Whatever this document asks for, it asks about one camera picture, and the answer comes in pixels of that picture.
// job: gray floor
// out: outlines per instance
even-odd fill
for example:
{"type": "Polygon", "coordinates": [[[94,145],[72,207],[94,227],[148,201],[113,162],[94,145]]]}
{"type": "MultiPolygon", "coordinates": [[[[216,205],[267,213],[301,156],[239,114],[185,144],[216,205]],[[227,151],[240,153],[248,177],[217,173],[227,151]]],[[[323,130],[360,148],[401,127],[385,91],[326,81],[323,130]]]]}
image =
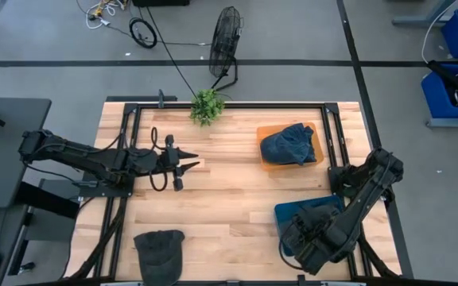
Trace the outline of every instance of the gray floor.
{"type": "MultiPolygon", "coordinates": [[[[85,9],[94,3],[80,2],[85,9]]],[[[425,30],[393,27],[390,20],[424,13],[433,4],[346,0],[359,58],[420,60],[425,30]]],[[[209,42],[218,13],[230,5],[245,17],[239,59],[350,60],[332,0],[192,0],[188,7],[152,11],[167,41],[209,42]]],[[[129,18],[118,12],[109,20],[126,30],[129,18]]],[[[206,47],[170,49],[177,59],[208,58],[206,47]]],[[[448,58],[437,29],[426,55],[448,58]]],[[[8,0],[0,14],[0,60],[167,59],[160,45],[145,50],[115,31],[88,30],[74,0],[60,5],[55,0],[8,0]]],[[[181,70],[194,90],[213,80],[206,67],[181,70]]],[[[360,100],[352,68],[243,66],[239,71],[238,83],[226,90],[234,100],[360,100]]],[[[405,179],[394,190],[413,273],[420,279],[458,281],[458,129],[425,128],[429,110],[420,83],[427,73],[424,68],[363,69],[383,146],[406,166],[405,179]]],[[[173,67],[0,68],[0,96],[51,99],[45,128],[87,144],[95,139],[107,96],[155,95],[159,88],[180,100],[190,99],[173,67]]],[[[59,164],[43,162],[39,167],[80,178],[59,164]]],[[[42,177],[49,176],[34,172],[25,176],[35,184],[42,177]]],[[[37,268],[6,284],[57,279],[67,249],[64,243],[32,244],[25,261],[36,262],[37,268]]]]}

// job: baseball cap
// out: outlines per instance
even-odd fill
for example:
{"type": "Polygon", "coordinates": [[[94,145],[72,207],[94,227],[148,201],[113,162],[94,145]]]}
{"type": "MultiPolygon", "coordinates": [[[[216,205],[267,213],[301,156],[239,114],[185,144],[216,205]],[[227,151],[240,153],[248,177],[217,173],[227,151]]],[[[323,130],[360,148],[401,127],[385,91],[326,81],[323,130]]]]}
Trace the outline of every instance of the baseball cap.
{"type": "Polygon", "coordinates": [[[153,231],[134,238],[145,286],[170,286],[180,279],[183,240],[179,230],[153,231]]]}

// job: wooden tabletop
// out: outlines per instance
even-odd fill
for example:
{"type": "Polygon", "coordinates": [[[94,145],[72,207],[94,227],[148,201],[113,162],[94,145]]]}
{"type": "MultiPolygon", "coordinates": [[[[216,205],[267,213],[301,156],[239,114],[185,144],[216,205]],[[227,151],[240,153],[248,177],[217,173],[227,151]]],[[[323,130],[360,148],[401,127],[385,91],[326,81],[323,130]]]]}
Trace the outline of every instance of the wooden tabletop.
{"type": "MultiPolygon", "coordinates": [[[[104,105],[95,146],[107,146],[118,135],[124,105],[124,102],[104,105]]],[[[360,165],[371,150],[359,104],[339,102],[339,108],[350,162],[360,165]]],[[[149,133],[155,126],[159,145],[164,144],[167,134],[173,134],[175,146],[199,154],[200,164],[184,175],[183,191],[175,192],[169,183],[165,191],[157,192],[151,188],[148,177],[136,180],[134,195],[126,209],[116,278],[141,279],[135,236],[154,230],[181,230],[186,237],[181,280],[296,280],[298,274],[304,273],[291,269],[279,257],[273,210],[279,203],[331,194],[327,176],[330,160],[320,111],[226,109],[212,126],[203,128],[193,125],[188,116],[189,110],[142,113],[137,147],[151,146],[149,133]],[[327,158],[316,166],[264,171],[256,129],[295,122],[316,125],[327,158]]],[[[332,134],[336,134],[333,118],[331,115],[329,118],[332,134]]],[[[342,165],[338,148],[336,155],[338,164],[342,165]]],[[[155,183],[161,186],[161,176],[156,176],[155,183]]],[[[66,276],[81,266],[98,242],[105,202],[106,199],[94,199],[80,213],[66,276]]],[[[400,272],[382,202],[376,203],[363,225],[367,240],[377,254],[388,267],[400,272]]],[[[107,247],[103,273],[107,273],[111,246],[112,242],[107,247]]],[[[355,251],[355,257],[359,274],[363,275],[359,251],[355,251]]],[[[347,262],[327,263],[316,276],[306,275],[306,278],[348,280],[347,262]]]]}

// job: electric fan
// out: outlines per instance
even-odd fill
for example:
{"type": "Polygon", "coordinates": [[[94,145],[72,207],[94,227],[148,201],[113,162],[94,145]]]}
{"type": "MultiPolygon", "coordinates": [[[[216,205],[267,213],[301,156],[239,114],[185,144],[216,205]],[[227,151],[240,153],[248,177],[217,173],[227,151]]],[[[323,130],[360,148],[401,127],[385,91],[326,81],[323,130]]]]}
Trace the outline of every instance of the electric fan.
{"type": "Polygon", "coordinates": [[[238,81],[238,63],[236,62],[235,53],[241,34],[240,25],[241,17],[237,9],[231,6],[222,10],[213,33],[212,49],[210,51],[210,72],[218,77],[213,83],[212,89],[215,89],[215,86],[224,76],[228,76],[227,72],[233,63],[235,64],[235,79],[232,83],[216,88],[217,91],[238,81]]]}

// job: potted plant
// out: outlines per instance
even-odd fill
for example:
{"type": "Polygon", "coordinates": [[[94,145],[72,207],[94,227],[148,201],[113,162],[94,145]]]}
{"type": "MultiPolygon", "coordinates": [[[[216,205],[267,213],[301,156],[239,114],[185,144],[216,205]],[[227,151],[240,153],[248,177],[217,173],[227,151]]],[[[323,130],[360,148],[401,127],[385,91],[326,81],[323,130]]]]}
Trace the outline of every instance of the potted plant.
{"type": "Polygon", "coordinates": [[[200,90],[192,99],[194,107],[190,114],[190,118],[196,122],[200,122],[201,126],[210,126],[212,122],[222,114],[224,108],[223,100],[217,92],[212,89],[200,90]]]}

